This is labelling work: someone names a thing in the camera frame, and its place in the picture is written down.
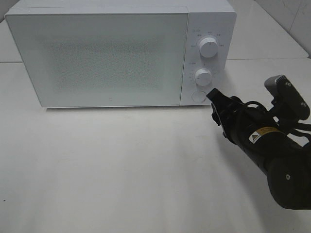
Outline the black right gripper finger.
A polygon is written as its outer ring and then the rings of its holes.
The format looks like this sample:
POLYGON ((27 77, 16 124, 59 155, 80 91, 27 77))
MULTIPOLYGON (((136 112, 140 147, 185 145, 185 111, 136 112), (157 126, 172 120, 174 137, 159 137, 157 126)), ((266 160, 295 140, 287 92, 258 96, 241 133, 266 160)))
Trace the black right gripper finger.
POLYGON ((212 107, 212 119, 215 121, 215 123, 218 125, 218 126, 221 126, 222 125, 222 122, 221 122, 221 117, 220 117, 220 112, 221 112, 221 108, 219 108, 216 104, 212 103, 211 104, 211 107, 212 107))
POLYGON ((212 89, 208 94, 207 98, 215 105, 220 107, 226 107, 231 103, 231 99, 225 96, 217 88, 212 89))

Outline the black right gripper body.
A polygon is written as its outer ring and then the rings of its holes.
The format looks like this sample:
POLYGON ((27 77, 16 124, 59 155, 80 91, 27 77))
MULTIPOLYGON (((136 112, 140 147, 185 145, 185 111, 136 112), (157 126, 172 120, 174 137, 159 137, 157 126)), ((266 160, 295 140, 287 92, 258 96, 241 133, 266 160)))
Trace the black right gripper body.
POLYGON ((231 103, 220 107, 223 136, 239 146, 255 146, 262 142, 272 143, 282 138, 276 123, 267 117, 262 104, 250 101, 243 103, 237 97, 229 97, 231 103))

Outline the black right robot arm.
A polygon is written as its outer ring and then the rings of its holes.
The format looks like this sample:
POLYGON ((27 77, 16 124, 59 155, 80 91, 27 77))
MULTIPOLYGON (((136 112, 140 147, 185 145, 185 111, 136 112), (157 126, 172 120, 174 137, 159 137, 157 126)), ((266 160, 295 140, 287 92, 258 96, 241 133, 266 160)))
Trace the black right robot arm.
POLYGON ((243 103, 212 89, 207 98, 223 136, 266 175, 273 199, 285 209, 311 208, 311 151, 281 130, 259 102, 243 103))

